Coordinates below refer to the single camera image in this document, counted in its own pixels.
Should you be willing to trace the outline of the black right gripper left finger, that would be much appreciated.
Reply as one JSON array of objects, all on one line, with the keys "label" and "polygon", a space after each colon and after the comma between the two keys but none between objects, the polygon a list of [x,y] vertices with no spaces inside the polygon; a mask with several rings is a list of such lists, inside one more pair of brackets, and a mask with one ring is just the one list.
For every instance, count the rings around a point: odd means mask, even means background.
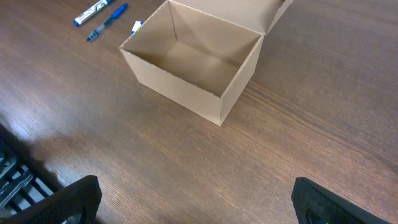
[{"label": "black right gripper left finger", "polygon": [[59,224],[78,215],[78,223],[90,224],[95,221],[101,198],[97,176],[87,175],[1,223]]}]

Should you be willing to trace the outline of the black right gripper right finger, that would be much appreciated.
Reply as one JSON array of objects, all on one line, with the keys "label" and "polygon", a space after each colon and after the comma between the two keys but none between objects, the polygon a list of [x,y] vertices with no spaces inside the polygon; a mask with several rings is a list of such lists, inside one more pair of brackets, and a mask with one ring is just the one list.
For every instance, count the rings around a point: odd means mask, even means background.
[{"label": "black right gripper right finger", "polygon": [[297,177],[292,203],[299,224],[388,224],[306,177]]}]

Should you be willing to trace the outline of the white blue staples box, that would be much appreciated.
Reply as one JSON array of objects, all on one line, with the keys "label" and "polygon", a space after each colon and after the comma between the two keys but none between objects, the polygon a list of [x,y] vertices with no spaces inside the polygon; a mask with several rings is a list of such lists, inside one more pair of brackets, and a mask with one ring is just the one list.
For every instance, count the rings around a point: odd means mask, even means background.
[{"label": "white blue staples box", "polygon": [[131,29],[131,35],[133,35],[135,32],[137,32],[140,27],[144,24],[144,21],[136,21]]}]

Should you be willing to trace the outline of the brown cardboard box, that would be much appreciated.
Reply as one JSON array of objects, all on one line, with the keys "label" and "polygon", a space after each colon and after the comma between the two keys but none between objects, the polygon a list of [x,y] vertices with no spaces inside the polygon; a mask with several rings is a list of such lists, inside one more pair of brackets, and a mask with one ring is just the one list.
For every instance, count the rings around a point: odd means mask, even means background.
[{"label": "brown cardboard box", "polygon": [[292,0],[166,0],[120,47],[139,83],[217,125]]}]

